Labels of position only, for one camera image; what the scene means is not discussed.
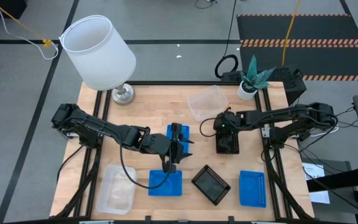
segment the blue plastic tray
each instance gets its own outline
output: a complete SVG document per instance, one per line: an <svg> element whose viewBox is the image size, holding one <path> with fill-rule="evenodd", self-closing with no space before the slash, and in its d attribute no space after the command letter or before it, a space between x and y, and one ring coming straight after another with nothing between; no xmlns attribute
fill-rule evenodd
<svg viewBox="0 0 358 224"><path fill-rule="evenodd" d="M265 174L263 172L242 170L239 183L242 206L266 208Z"/></svg>
<svg viewBox="0 0 358 224"><path fill-rule="evenodd" d="M190 137L190 127L187 126L187 125L182 125L181 126L181 133L183 134L183 137L185 137L185 139L189 139L189 137ZM167 137L169 139L172 138L171 124L168 124L168 126L167 126ZM183 145L183 153L189 153L189 143L180 142L180 144Z"/></svg>
<svg viewBox="0 0 358 224"><path fill-rule="evenodd" d="M156 186L161 183L167 174L162 170L150 170L149 186ZM149 196L169 196L179 197L182 195L182 177L181 170L170 174L167 181L157 188L149 189Z"/></svg>

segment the white pot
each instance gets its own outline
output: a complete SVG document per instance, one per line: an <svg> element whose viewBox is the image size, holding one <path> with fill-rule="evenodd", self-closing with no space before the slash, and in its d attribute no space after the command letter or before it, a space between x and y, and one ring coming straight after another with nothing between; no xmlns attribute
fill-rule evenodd
<svg viewBox="0 0 358 224"><path fill-rule="evenodd" d="M251 99L253 99L253 97L255 96L255 94L256 94L256 92L257 92L258 90L255 90L253 93L247 93L246 91L244 91L244 90L241 88L243 82L244 82L244 81L242 81L242 82L240 83L240 86L239 86L239 88L238 88L238 90L237 90L237 95L238 95L239 98L242 99L242 100L251 100Z"/></svg>

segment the floor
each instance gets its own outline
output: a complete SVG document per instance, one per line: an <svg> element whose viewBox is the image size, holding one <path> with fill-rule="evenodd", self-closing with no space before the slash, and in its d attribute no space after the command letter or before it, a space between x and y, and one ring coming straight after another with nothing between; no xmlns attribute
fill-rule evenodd
<svg viewBox="0 0 358 224"><path fill-rule="evenodd" d="M73 2L28 0L29 5L21 21L48 38L58 39ZM358 0L346 2L358 26ZM194 0L80 0L73 21L93 14L107 16L126 40L224 40L229 31L233 3L234 0L218 1L212 7L201 10L194 7ZM238 1L236 13L289 14L295 4L296 0ZM303 0L299 13L340 14L344 11L339 0ZM12 21L7 21L7 28L15 35L35 39ZM234 20L231 39L238 38ZM10 39L13 38L5 34L0 21L0 40ZM150 44L139 41L129 47L138 61L131 80L217 80L213 71L225 45ZM238 47L238 44L230 44L228 53L239 56ZM51 56L53 51L46 50L46 54ZM230 62L225 63L221 71L231 66ZM48 77L52 76L50 86L48 82L45 85ZM358 94L358 82L305 83L308 90L300 98L300 103L329 103L336 113L348 109L352 96ZM0 205L16 160L20 153L24 153L22 146L24 142L29 143L5 222L49 216L56 173L65 149L65 140L51 128L50 118L60 103L77 101L80 84L81 78L65 52L54 65L52 61L44 60L34 46L0 44ZM42 105L39 98L43 89L48 92ZM38 120L33 118L36 108L40 113ZM340 117L346 122L356 119L354 112ZM29 128L35 128L34 136L31 141L28 141L31 138L25 141ZM350 161L352 168L358 168L358 128L340 128L310 149L322 159ZM355 222L353 216L315 212L323 220Z"/></svg>

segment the yellow cable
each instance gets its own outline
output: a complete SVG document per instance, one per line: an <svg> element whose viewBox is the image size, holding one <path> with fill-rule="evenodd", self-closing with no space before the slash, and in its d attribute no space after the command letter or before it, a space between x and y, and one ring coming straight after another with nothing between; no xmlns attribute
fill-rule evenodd
<svg viewBox="0 0 358 224"><path fill-rule="evenodd" d="M284 62L285 62L285 49L287 48L287 40L288 40L288 38L290 36L290 32L291 32L291 29L292 29L292 24L293 24L293 21L295 20L296 14L298 13L298 8L299 8L300 4L301 4L301 0L298 0L298 2L296 3L295 12L292 15L290 27L288 28L288 31L287 31L287 36L285 37L284 49L283 49L283 58L282 58L282 61L281 61L281 65L284 65Z"/></svg>
<svg viewBox="0 0 358 224"><path fill-rule="evenodd" d="M44 47L48 48L52 44L51 40L48 40L46 38L43 38L40 34L36 33L35 31L32 31L29 27L18 21L15 17L11 16L7 11L5 11L3 8L0 7L0 10L5 13L7 16L9 16L11 19L13 19L15 22L17 22L20 26L28 30L30 33L34 34L36 37L42 40L44 43Z"/></svg>

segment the orange and black striped tape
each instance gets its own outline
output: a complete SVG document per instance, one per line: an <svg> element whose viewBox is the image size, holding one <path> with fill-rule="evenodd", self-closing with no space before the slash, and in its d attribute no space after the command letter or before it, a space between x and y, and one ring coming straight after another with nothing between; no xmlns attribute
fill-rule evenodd
<svg viewBox="0 0 358 224"><path fill-rule="evenodd" d="M292 16L292 14L238 14L241 16ZM351 16L349 14L297 14L296 16Z"/></svg>
<svg viewBox="0 0 358 224"><path fill-rule="evenodd" d="M304 75L304 81L358 81L358 75Z"/></svg>
<svg viewBox="0 0 358 224"><path fill-rule="evenodd" d="M241 47L284 47L285 39L246 39ZM358 47L358 39L288 39L287 47Z"/></svg>

